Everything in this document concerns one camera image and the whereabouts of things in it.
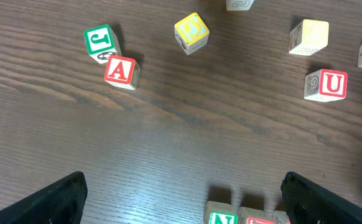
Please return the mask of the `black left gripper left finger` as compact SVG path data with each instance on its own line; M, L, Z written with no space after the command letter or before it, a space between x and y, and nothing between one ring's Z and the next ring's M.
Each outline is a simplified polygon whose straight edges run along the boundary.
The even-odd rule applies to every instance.
M0 224L79 224L87 195L84 173L76 171L0 210Z

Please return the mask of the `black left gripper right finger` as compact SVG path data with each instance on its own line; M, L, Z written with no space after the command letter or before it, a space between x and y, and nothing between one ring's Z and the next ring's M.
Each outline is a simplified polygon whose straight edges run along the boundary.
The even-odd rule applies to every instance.
M281 192L293 224L362 224L361 207L296 172L286 173Z

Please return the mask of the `red U block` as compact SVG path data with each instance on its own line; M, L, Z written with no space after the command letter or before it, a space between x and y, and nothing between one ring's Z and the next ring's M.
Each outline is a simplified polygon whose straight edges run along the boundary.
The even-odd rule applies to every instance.
M337 70L320 69L308 74L304 81L304 99L330 102L346 98L348 74Z
M289 217L286 212L275 210L273 214L273 221L275 224L290 224Z

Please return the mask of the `red E block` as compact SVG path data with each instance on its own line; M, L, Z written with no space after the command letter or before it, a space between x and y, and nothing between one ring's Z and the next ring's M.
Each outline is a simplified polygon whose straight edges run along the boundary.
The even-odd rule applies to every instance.
M248 207L240 207L238 210L239 224L274 224L270 216L264 211Z

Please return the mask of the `green N block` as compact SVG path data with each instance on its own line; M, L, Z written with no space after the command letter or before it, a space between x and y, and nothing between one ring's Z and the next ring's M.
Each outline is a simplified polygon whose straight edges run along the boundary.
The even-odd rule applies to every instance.
M231 204L207 201L204 224L237 224L238 214Z

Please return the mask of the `red A block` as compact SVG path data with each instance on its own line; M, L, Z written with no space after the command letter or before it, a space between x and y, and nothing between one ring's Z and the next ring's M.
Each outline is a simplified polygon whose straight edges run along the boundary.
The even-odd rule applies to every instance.
M141 67L133 59L111 55L106 65L104 81L112 86L135 90L141 73Z

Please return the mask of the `green J block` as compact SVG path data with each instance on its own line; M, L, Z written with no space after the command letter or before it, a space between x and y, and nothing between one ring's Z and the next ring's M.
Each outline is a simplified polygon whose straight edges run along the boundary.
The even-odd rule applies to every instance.
M99 64L107 63L111 55L122 56L118 38L108 24L87 29L83 36L89 56Z

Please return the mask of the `yellow O block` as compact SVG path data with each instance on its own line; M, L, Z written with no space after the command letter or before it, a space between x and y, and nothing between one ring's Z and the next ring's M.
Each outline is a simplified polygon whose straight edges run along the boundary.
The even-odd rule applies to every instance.
M311 56L328 45L327 21L304 19L289 34L289 53Z

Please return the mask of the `yellow block far left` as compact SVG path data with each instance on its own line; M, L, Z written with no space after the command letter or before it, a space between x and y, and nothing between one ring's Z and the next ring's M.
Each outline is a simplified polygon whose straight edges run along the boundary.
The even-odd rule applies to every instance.
M210 36L208 27L196 12L178 21L174 32L175 39L187 55L205 46Z

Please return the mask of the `red Y block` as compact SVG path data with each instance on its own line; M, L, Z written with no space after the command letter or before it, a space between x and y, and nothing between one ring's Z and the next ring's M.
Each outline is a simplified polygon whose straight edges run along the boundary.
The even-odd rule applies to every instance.
M228 11L248 11L253 3L254 0L226 0L226 9Z

